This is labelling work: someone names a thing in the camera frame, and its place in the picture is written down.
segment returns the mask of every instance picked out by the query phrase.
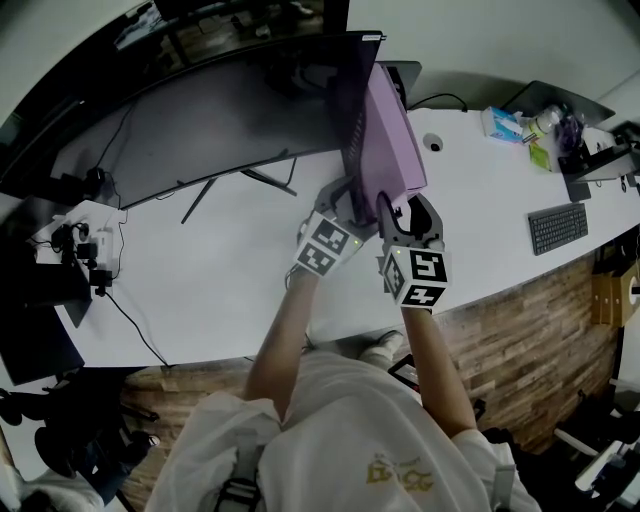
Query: white t-shirt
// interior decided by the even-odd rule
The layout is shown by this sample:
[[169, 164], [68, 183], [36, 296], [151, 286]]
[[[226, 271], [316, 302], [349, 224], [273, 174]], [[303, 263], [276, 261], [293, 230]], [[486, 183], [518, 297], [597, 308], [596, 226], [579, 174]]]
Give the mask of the white t-shirt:
[[[246, 429], [266, 443], [258, 484], [268, 512], [488, 511], [496, 467], [513, 463], [507, 445], [478, 431], [450, 440], [382, 370], [313, 352], [303, 357], [284, 424], [271, 400], [215, 393], [200, 402], [146, 510], [213, 510]], [[511, 510], [540, 510], [517, 477]]]
[[[16, 493], [17, 503], [40, 491], [49, 496], [59, 512], [99, 512], [104, 509], [100, 495], [80, 474], [75, 478], [66, 478], [47, 469], [35, 480], [27, 482], [14, 467], [5, 466], [5, 469]], [[19, 505], [7, 506], [12, 510], [19, 508]]]

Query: power strip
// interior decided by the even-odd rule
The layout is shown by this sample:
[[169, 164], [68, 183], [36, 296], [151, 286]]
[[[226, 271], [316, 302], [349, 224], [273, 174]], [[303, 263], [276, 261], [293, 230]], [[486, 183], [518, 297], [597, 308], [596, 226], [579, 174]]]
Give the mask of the power strip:
[[110, 270], [113, 273], [117, 265], [113, 254], [113, 230], [103, 229], [96, 231], [92, 241], [98, 245], [97, 269]]

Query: black keyboard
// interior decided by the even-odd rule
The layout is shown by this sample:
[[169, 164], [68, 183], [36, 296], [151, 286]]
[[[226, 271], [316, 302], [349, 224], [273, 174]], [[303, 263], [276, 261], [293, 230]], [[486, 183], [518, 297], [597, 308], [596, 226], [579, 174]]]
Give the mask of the black keyboard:
[[587, 236], [587, 212], [582, 203], [571, 203], [529, 214], [533, 253], [538, 256]]

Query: white desk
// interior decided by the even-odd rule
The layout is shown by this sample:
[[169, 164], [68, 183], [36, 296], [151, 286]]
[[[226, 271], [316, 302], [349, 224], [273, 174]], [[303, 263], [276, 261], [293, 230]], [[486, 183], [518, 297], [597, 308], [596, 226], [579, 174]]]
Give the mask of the white desk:
[[[640, 197], [619, 181], [592, 186], [586, 202], [589, 235], [534, 256], [526, 214], [568, 202], [560, 174], [529, 162], [528, 149], [487, 140], [478, 112], [420, 109], [410, 114], [416, 139], [434, 132], [444, 149], [422, 148], [425, 195], [444, 223], [452, 254], [453, 284], [436, 312], [461, 306], [535, 278], [595, 249], [640, 223]], [[289, 162], [269, 166], [283, 178]], [[114, 296], [171, 363], [238, 357], [257, 352], [284, 294], [295, 233], [320, 188], [342, 173], [337, 152], [299, 160], [292, 198], [244, 176], [222, 178], [186, 225], [184, 212], [201, 185], [130, 211], [126, 246]], [[115, 231], [121, 213], [83, 203], [69, 215], [91, 229]], [[41, 251], [43, 259], [54, 257]], [[329, 341], [401, 323], [399, 309], [382, 293], [370, 240], [323, 282], [310, 337]], [[63, 308], [60, 317], [89, 366], [155, 365], [133, 326], [108, 302], [96, 298], [79, 329]]]

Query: gold print on shirt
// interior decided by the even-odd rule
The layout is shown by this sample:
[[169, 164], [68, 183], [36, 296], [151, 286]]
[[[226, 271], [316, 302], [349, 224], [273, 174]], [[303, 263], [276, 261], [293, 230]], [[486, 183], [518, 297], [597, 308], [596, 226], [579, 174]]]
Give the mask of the gold print on shirt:
[[407, 492], [428, 492], [433, 487], [431, 473], [421, 473], [415, 466], [420, 458], [395, 463], [386, 456], [376, 453], [367, 470], [367, 484], [389, 481], [394, 475]]

